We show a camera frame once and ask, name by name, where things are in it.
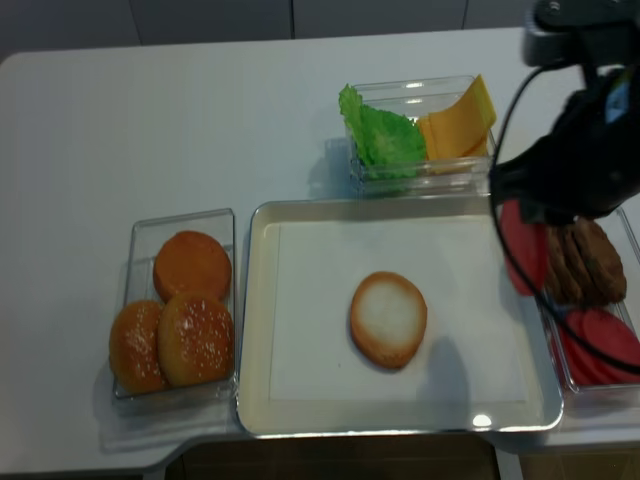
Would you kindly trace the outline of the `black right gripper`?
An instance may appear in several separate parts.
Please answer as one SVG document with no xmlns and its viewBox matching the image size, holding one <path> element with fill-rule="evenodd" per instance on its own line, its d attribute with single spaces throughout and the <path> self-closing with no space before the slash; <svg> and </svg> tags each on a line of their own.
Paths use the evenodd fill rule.
<svg viewBox="0 0 640 480">
<path fill-rule="evenodd" d="M 534 220 L 559 224 L 600 218 L 639 193 L 639 69 L 616 68 L 573 92 L 551 130 L 492 168 L 499 203 L 540 209 Z"/>
</svg>

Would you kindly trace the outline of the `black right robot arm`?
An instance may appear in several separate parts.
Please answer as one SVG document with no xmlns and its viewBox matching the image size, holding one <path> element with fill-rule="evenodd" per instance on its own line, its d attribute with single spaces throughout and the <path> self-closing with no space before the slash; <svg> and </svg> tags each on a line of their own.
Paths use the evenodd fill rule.
<svg viewBox="0 0 640 480">
<path fill-rule="evenodd" d="M 546 135 L 493 167 L 491 195 L 528 224 L 609 215 L 639 192 L 638 2 L 538 1 L 523 58 L 536 73 L 579 66 L 584 86 Z"/>
</svg>

